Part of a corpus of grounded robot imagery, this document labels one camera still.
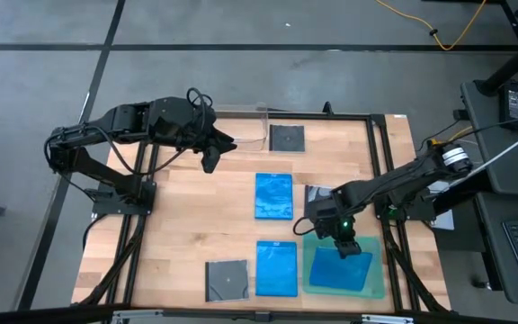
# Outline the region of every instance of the yellow cable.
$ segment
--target yellow cable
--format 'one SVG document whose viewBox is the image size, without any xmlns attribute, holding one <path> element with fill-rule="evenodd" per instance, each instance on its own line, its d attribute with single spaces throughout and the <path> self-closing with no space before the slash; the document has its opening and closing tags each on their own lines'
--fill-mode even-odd
<svg viewBox="0 0 518 324">
<path fill-rule="evenodd" d="M 449 141 L 455 140 L 455 139 L 456 139 L 456 138 L 458 138 L 460 135 L 462 135 L 464 132 L 466 132 L 466 131 L 470 131 L 470 130 L 472 130 L 472 129 L 473 129 L 473 126 L 468 126 L 467 128 L 464 128 L 464 129 L 462 129 L 462 130 L 459 130 L 459 131 L 457 131 L 457 132 L 455 133 L 455 135 L 451 136 L 451 138 L 450 138 L 450 139 L 448 139 L 447 141 L 449 142 Z"/>
<path fill-rule="evenodd" d="M 395 14 L 398 14 L 398 15 L 401 15 L 405 18 L 409 18 L 409 19 L 413 19 L 413 20 L 416 20 L 418 22 L 421 22 L 423 23 L 425 26 L 429 27 L 429 30 L 430 31 L 433 31 L 434 28 L 433 26 L 426 22 L 425 20 L 419 18 L 419 17 L 415 17 L 413 15 L 410 15 L 410 14 L 406 14 L 406 13 L 401 13 L 399 10 L 393 8 L 392 6 L 388 5 L 388 4 L 385 4 L 383 3 L 382 1 L 380 0 L 375 0 L 377 1 L 377 3 L 379 3 L 380 5 L 383 5 L 385 7 L 387 7 L 390 11 L 392 11 L 393 13 Z M 465 29 L 463 30 L 463 32 L 459 35 L 459 38 L 457 38 L 456 41 L 454 41 L 452 43 L 452 45 L 450 45 L 450 47 L 446 48 L 442 45 L 441 41 L 439 40 L 439 37 L 437 37 L 437 34 L 434 34 L 433 37 L 435 38 L 435 40 L 437 41 L 437 44 L 439 44 L 439 47 L 442 49 L 442 50 L 452 50 L 455 45 L 457 45 L 457 43 L 463 38 L 463 36 L 465 36 L 465 34 L 467 33 L 467 31 L 469 30 L 469 28 L 471 27 L 471 24 L 473 22 L 475 22 L 475 19 L 477 18 L 478 14 L 481 12 L 481 9 L 483 9 L 483 6 L 485 5 L 485 3 L 487 2 L 487 0 L 483 0 L 483 2 L 479 5 L 477 11 L 475 12 L 475 14 L 473 14 L 473 18 L 471 18 L 471 20 L 469 21 L 469 23 L 467 24 L 467 26 L 465 27 Z"/>
</svg>

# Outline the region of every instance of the black desk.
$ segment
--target black desk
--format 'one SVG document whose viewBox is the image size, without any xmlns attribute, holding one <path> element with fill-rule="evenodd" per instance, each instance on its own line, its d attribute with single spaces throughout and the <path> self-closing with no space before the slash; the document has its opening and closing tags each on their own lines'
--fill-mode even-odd
<svg viewBox="0 0 518 324">
<path fill-rule="evenodd" d="M 503 221 L 518 220 L 518 195 L 478 193 L 475 202 L 476 213 L 486 229 L 488 253 L 495 263 L 486 266 L 496 267 L 506 298 L 518 303 L 518 263 L 502 226 Z"/>
<path fill-rule="evenodd" d="M 465 107 L 475 129 L 499 122 L 499 98 L 482 95 L 474 83 L 460 87 Z M 518 140 L 518 133 L 501 127 L 483 130 L 476 135 L 481 156 L 493 158 Z M 499 158 L 487 168 L 493 191 L 499 194 L 518 194 L 518 147 Z"/>
<path fill-rule="evenodd" d="M 461 93 L 475 129 L 497 123 L 498 97 L 482 95 L 473 83 L 461 85 Z M 476 135 L 485 161 L 518 140 L 518 133 L 500 127 Z M 518 147 L 435 201 L 435 208 L 453 207 L 455 229 L 437 233 L 446 237 L 447 248 L 455 241 L 460 250 L 481 252 L 490 288 L 503 290 L 518 303 L 518 263 L 503 228 L 503 221 L 518 220 Z"/>
</svg>

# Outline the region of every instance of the wooden table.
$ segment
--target wooden table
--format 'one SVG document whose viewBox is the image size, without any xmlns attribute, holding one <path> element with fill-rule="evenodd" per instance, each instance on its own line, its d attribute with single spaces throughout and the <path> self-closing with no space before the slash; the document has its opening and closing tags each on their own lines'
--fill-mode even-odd
<svg viewBox="0 0 518 324">
<path fill-rule="evenodd" d="M 406 116 L 386 115 L 395 167 L 415 157 Z M 201 155 L 183 154 L 155 176 L 156 203 L 147 227 L 138 264 L 132 304 L 150 308 L 328 311 L 393 311 L 389 272 L 383 250 L 385 298 L 361 298 L 307 294 L 301 287 L 302 242 L 294 236 L 294 221 L 255 220 L 255 173 L 293 175 L 294 219 L 303 215 L 304 185 L 341 185 L 353 179 L 371 179 L 371 155 L 365 123 L 362 121 L 269 120 L 270 124 L 305 125 L 305 153 L 269 152 L 264 136 L 265 120 L 219 119 L 216 127 L 240 141 L 239 148 L 221 157 L 211 175 L 201 170 Z M 385 161 L 380 133 L 375 131 L 381 172 Z M 132 165 L 137 145 L 121 146 Z M 174 153 L 161 148 L 158 164 Z M 123 173 L 113 154 L 108 165 Z M 381 236 L 380 223 L 372 206 L 356 215 L 360 236 Z M 73 302 L 82 300 L 99 283 L 112 264 L 121 216 L 108 216 L 90 231 L 79 269 Z M 426 287 L 449 308 L 447 289 L 433 233 L 421 222 L 406 225 L 413 266 Z M 255 296 L 256 241 L 292 240 L 298 245 L 299 297 Z M 247 259 L 249 301 L 205 302 L 205 262 Z M 121 301 L 127 269 L 121 273 L 116 301 Z M 406 281 L 399 269 L 404 305 L 409 308 Z"/>
</svg>

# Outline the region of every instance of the black metal frame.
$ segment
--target black metal frame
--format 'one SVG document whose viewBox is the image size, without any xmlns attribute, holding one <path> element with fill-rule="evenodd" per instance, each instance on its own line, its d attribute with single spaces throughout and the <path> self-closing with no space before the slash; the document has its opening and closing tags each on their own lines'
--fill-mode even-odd
<svg viewBox="0 0 518 324">
<path fill-rule="evenodd" d="M 462 0 L 466 2 L 477 1 L 477 0 Z M 10 51 L 100 51 L 100 57 L 98 59 L 94 75 L 89 86 L 88 96 L 85 101 L 85 106 L 81 112 L 79 122 L 87 122 L 90 118 L 91 111 L 94 106 L 94 101 L 97 96 L 99 86 L 101 84 L 101 80 L 103 77 L 103 72 L 105 70 L 107 59 L 109 54 L 112 51 L 135 51 L 135 50 L 155 50 L 155 51 L 173 51 L 173 50 L 221 50 L 221 51 L 249 51 L 249 50 L 269 50 L 269 51 L 277 51 L 277 50 L 296 50 L 296 51 L 305 51 L 305 50 L 313 50 L 313 51 L 326 51 L 326 50 L 341 50 L 341 51 L 387 51 L 387 52 L 399 52 L 399 51 L 415 51 L 415 52 L 438 52 L 441 49 L 437 45 L 374 45 L 374 44 L 113 44 L 113 40 L 115 37 L 115 33 L 118 29 L 119 22 L 121 20 L 121 15 L 124 9 L 126 0 L 118 0 L 112 21 L 107 32 L 107 36 L 103 43 L 0 43 L 0 50 L 10 50 Z M 505 0 L 494 0 L 492 3 L 499 3 L 509 19 L 509 22 L 514 28 L 515 35 L 518 38 L 518 23 L 514 19 L 513 12 L 511 8 L 506 3 Z M 518 45 L 458 45 L 455 47 L 457 51 L 465 51 L 465 52 L 477 52 L 477 51 L 494 51 L 494 52 L 513 52 L 518 50 Z M 281 112 L 281 118 L 293 118 L 293 116 L 297 116 L 297 114 Z M 342 120 L 345 117 L 343 115 L 334 115 L 334 116 L 325 116 L 326 119 L 337 119 Z M 369 117 L 369 115 L 350 115 L 360 116 L 367 122 L 368 128 L 369 124 L 372 124 L 373 120 Z M 323 117 L 322 114 L 304 114 L 305 119 L 318 119 Z M 386 131 L 380 127 L 382 134 L 382 147 L 385 151 L 386 163 L 388 168 L 392 167 L 392 159 L 390 159 L 390 150 L 389 150 L 389 139 L 386 135 Z M 371 131 L 368 136 L 371 142 L 375 143 L 374 134 Z M 138 154 L 142 156 L 145 148 L 139 148 L 140 151 Z M 152 160 L 156 160 L 156 152 L 155 149 L 152 153 Z M 371 162 L 373 163 L 373 167 L 378 166 L 378 156 L 375 146 L 371 148 Z M 18 292 L 16 306 L 19 311 L 26 311 L 31 308 L 31 304 L 35 293 L 37 291 L 37 286 L 40 280 L 41 273 L 43 271 L 43 267 L 47 260 L 47 255 L 49 253 L 50 245 L 52 243 L 53 236 L 55 234 L 55 229 L 58 225 L 58 218 L 61 213 L 63 203 L 67 196 L 68 189 L 68 179 L 59 178 L 56 184 L 56 188 L 54 190 L 53 198 L 49 202 L 49 206 L 46 212 L 46 215 L 43 220 L 43 225 L 41 227 L 40 235 L 36 241 L 37 248 L 34 251 L 34 254 L 31 256 L 31 260 L 29 262 L 29 268 L 24 276 L 23 282 L 20 285 L 20 292 Z M 118 245 L 118 253 L 121 252 L 122 244 L 126 241 L 130 227 L 131 216 L 126 215 L 123 218 L 123 225 L 121 228 L 121 240 Z M 400 237 L 405 237 L 405 229 L 399 229 L 398 235 Z M 407 249 L 406 244 L 402 245 L 403 252 Z M 389 262 L 389 269 L 396 270 L 394 266 L 394 261 L 392 257 L 388 254 L 388 259 L 391 258 Z M 131 263 L 136 264 L 138 260 L 138 251 L 136 251 L 131 257 Z M 126 301 L 130 301 L 130 296 L 132 295 L 132 287 L 134 273 L 131 277 L 128 277 L 128 287 L 126 287 L 125 298 Z M 398 287 L 397 280 L 397 271 L 392 271 L 390 274 L 390 280 L 393 285 L 394 294 L 397 293 L 397 298 L 394 296 L 394 302 L 396 304 L 396 309 L 402 309 L 402 303 L 400 302 L 400 290 Z M 110 292 L 108 293 L 109 300 L 112 300 L 114 297 L 114 291 L 116 286 L 112 286 Z M 411 293 L 411 303 L 413 309 L 415 309 L 415 302 L 413 297 L 413 292 Z"/>
<path fill-rule="evenodd" d="M 444 3 L 444 4 L 450 4 L 450 3 L 461 3 L 461 4 L 480 4 L 480 0 L 421 0 L 425 2 L 438 2 L 438 3 Z M 489 0 L 487 3 L 489 5 L 500 5 L 503 2 L 503 0 Z"/>
<path fill-rule="evenodd" d="M 217 112 L 218 118 L 224 119 L 254 119 L 260 118 L 264 112 Z M 271 120 L 277 119 L 295 119 L 295 120 L 324 120 L 324 121 L 358 121 L 365 122 L 367 137 L 369 141 L 369 149 L 371 153 L 371 165 L 373 174 L 380 175 L 380 160 L 378 154 L 378 146 L 375 139 L 375 127 L 378 127 L 381 134 L 381 146 L 384 150 L 384 156 L 388 169 L 393 168 L 393 160 L 389 145 L 389 136 L 387 132 L 387 124 L 385 123 L 385 116 L 382 114 L 336 114 L 332 113 L 330 109 L 326 112 L 269 112 Z M 135 168 L 139 169 L 143 162 L 145 155 L 145 144 L 141 143 L 138 148 L 138 155 L 136 158 Z M 154 146 L 151 151 L 148 170 L 153 170 L 156 167 L 156 160 L 158 154 L 158 146 Z M 147 180 L 153 180 L 153 175 L 150 175 Z M 138 216 L 139 228 L 139 242 L 142 240 L 143 231 L 145 230 L 145 221 L 147 215 Z M 390 231 L 389 221 L 386 219 L 380 220 L 383 230 Z M 404 223 L 397 223 L 397 232 L 399 239 L 404 246 L 404 254 L 410 263 L 410 255 L 408 252 L 407 237 L 404 230 Z M 123 245 L 129 235 L 130 224 L 125 222 L 121 225 L 121 233 L 119 242 Z M 349 320 L 353 323 L 362 322 L 366 319 L 368 314 L 359 312 L 309 312 L 309 311 L 267 311 L 267 310 L 185 310 L 185 309 L 161 309 L 161 308 L 137 308 L 131 306 L 131 298 L 135 282 L 135 276 L 138 267 L 140 245 L 136 247 L 130 257 L 129 272 L 126 280 L 126 286 L 123 296 L 123 303 L 108 303 L 104 305 L 78 305 L 75 307 L 66 307 L 48 310 L 19 310 L 16 312 L 0 313 L 0 322 L 13 323 L 47 323 L 53 321 L 55 323 L 72 323 L 72 322 L 90 322 L 102 320 L 108 322 L 115 311 L 131 311 L 131 310 L 157 310 L 159 315 L 166 317 L 197 317 L 197 318 L 225 318 L 225 319 L 247 319 L 255 321 L 272 321 L 272 320 Z M 494 319 L 480 319 L 460 316 L 455 313 L 437 314 L 432 312 L 423 312 L 419 310 L 418 300 L 416 299 L 416 292 L 409 285 L 409 294 L 411 297 L 412 310 L 405 310 L 402 304 L 400 288 L 397 279 L 397 265 L 390 253 L 386 253 L 388 258 L 388 275 L 393 293 L 394 312 L 381 313 L 373 315 L 383 316 L 398 316 L 413 318 L 417 323 L 516 323 L 511 321 L 497 321 Z M 110 287 L 111 291 L 116 289 L 116 284 Z"/>
<path fill-rule="evenodd" d="M 483 95 L 496 95 L 499 87 L 504 85 L 518 72 L 518 52 L 503 64 L 485 81 L 475 81 L 478 91 Z"/>
</svg>

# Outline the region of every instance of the black cable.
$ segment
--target black cable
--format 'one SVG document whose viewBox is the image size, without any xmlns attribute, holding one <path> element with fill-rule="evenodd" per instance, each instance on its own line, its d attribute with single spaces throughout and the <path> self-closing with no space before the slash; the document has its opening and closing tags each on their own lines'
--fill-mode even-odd
<svg viewBox="0 0 518 324">
<path fill-rule="evenodd" d="M 402 225 L 405 225 L 405 224 L 406 224 L 407 219 L 405 219 L 405 220 L 400 220 L 400 221 L 402 221 Z M 391 224 L 391 223 L 390 223 L 390 224 L 389 224 L 389 226 L 390 226 L 390 227 L 394 227 L 394 228 L 398 228 L 398 225 L 397 225 L 397 224 Z"/>
<path fill-rule="evenodd" d="M 406 261 L 391 231 L 384 231 L 383 235 L 387 241 L 387 245 L 385 246 L 386 253 L 390 253 L 395 258 L 407 280 L 411 283 L 413 288 L 415 288 L 427 309 L 429 311 L 449 312 L 434 298 L 429 290 L 427 290 L 413 267 Z"/>
<path fill-rule="evenodd" d="M 87 196 L 87 198 L 89 198 L 92 202 L 95 203 L 95 198 L 93 198 L 92 195 L 90 195 L 84 188 L 80 187 L 79 185 L 77 184 L 74 184 L 71 180 L 67 179 L 67 177 L 61 173 L 59 173 L 59 175 L 65 180 L 67 181 L 70 185 L 73 185 L 75 188 L 77 188 L 77 190 L 79 190 L 80 192 L 82 192 L 84 195 Z"/>
<path fill-rule="evenodd" d="M 488 125 L 488 126 L 485 126 L 485 127 L 481 127 L 479 129 L 476 129 L 476 130 L 472 130 L 472 131 L 468 131 L 466 133 L 464 133 L 463 135 L 455 138 L 455 139 L 452 139 L 450 141 L 448 141 L 447 143 L 452 143 L 454 142 L 455 140 L 459 140 L 459 139 L 462 139 L 468 135 L 471 135 L 471 134 L 475 134 L 475 133 L 478 133 L 480 131 L 485 131 L 485 130 L 488 130 L 490 128 L 493 128 L 493 127 L 496 127 L 496 126 L 501 126 L 501 125 L 505 125 L 505 124 L 508 124 L 508 123 L 511 123 L 511 122 L 518 122 L 518 120 L 512 120 L 512 121 L 502 121 L 502 122 L 498 122 L 496 124 L 493 124 L 493 125 Z"/>
<path fill-rule="evenodd" d="M 191 99 L 191 93 L 195 93 L 197 96 L 195 96 L 195 98 Z M 177 153 L 175 153 L 175 155 L 173 155 L 171 158 L 169 158 L 164 164 L 162 164 L 161 166 L 156 167 L 151 172 L 137 172 L 134 169 L 132 169 L 131 166 L 129 164 L 127 164 L 127 162 L 125 161 L 125 159 L 123 158 L 123 156 L 121 155 L 121 153 L 119 152 L 119 150 L 117 149 L 115 144 L 113 143 L 111 137 L 109 136 L 109 134 L 107 134 L 107 132 L 105 132 L 105 130 L 103 130 L 100 127 L 94 126 L 94 125 L 87 125 L 86 127 L 90 128 L 90 129 L 95 129 L 95 130 L 99 131 L 102 134 L 102 136 L 105 138 L 107 143 L 109 143 L 109 145 L 112 147 L 112 150 L 115 153 L 115 156 L 117 156 L 117 159 L 123 164 L 123 167 L 125 167 L 125 169 L 127 171 L 131 172 L 133 175 L 136 175 L 136 176 L 149 176 L 149 175 L 154 174 L 155 172 L 161 171 L 163 168 L 167 167 L 171 162 L 173 162 L 176 158 L 178 158 L 181 154 L 183 154 L 185 150 L 190 149 L 193 146 L 195 146 L 195 144 L 197 144 L 197 139 L 205 131 L 206 112 L 207 112 L 207 109 L 210 108 L 213 105 L 213 99 L 211 99 L 211 97 L 209 97 L 206 94 L 202 94 L 201 91 L 199 91 L 197 88 L 194 88 L 194 87 L 189 88 L 189 90 L 187 90 L 186 98 L 187 98 L 187 101 L 189 101 L 189 104 L 191 104 L 191 106 L 193 108 L 198 108 L 198 107 L 200 108 L 200 111 L 201 111 L 201 129 L 200 129 L 199 133 L 197 135 L 195 135 L 195 137 L 193 138 L 193 143 L 191 145 L 188 145 L 185 148 L 181 148 L 179 151 L 177 151 Z M 195 103 L 197 101 L 197 99 L 200 100 L 199 105 L 197 105 Z M 207 104 L 205 99 L 208 99 L 210 101 L 210 103 Z"/>
<path fill-rule="evenodd" d="M 45 160 L 47 161 L 47 164 L 49 165 L 49 167 L 51 167 L 53 170 L 55 170 L 55 168 L 51 165 L 51 158 L 49 157 L 49 153 L 47 151 L 50 141 L 51 141 L 50 136 L 47 139 L 45 139 L 45 143 L 43 144 L 43 155 L 45 156 Z"/>
<path fill-rule="evenodd" d="M 421 141 L 421 147 L 419 149 L 416 149 L 415 152 L 419 152 L 421 151 L 421 149 L 423 149 L 423 145 L 425 144 L 426 141 L 428 141 L 429 139 L 443 133 L 444 131 L 448 130 L 449 128 L 455 126 L 459 121 L 455 121 L 454 123 L 452 123 L 451 125 L 445 127 L 444 129 L 440 130 L 439 132 L 437 132 L 436 134 L 434 135 L 431 135 L 431 136 L 427 136 L 426 138 L 424 138 L 422 141 Z"/>
<path fill-rule="evenodd" d="M 89 235 L 89 230 L 97 223 L 102 220 L 107 214 L 98 214 L 97 218 L 95 218 L 87 227 L 85 228 L 85 232 L 83 233 L 83 250 L 85 251 L 85 245 L 87 244 L 87 236 Z"/>
<path fill-rule="evenodd" d="M 308 229 L 301 233 L 297 232 L 297 226 L 299 225 L 299 223 L 301 223 L 302 221 L 307 220 L 307 219 L 308 219 L 308 217 L 303 216 L 303 217 L 299 218 L 297 221 L 295 221 L 295 224 L 293 225 L 293 234 L 298 235 L 298 236 L 303 236 L 303 235 L 307 235 L 310 232 L 312 232 L 313 230 L 315 230 L 315 228 L 312 228 L 312 229 Z"/>
<path fill-rule="evenodd" d="M 144 222 L 139 222 L 138 226 L 135 228 L 133 235 L 129 239 L 129 242 L 114 261 L 112 267 L 109 268 L 101 282 L 99 282 L 94 289 L 91 291 L 89 296 L 79 302 L 79 304 L 83 305 L 96 305 L 99 303 L 108 287 L 111 285 L 112 281 L 117 277 L 117 274 L 121 271 L 127 259 L 131 255 L 131 253 L 138 247 L 138 243 L 140 242 L 142 235 L 141 232 L 145 228 Z"/>
</svg>

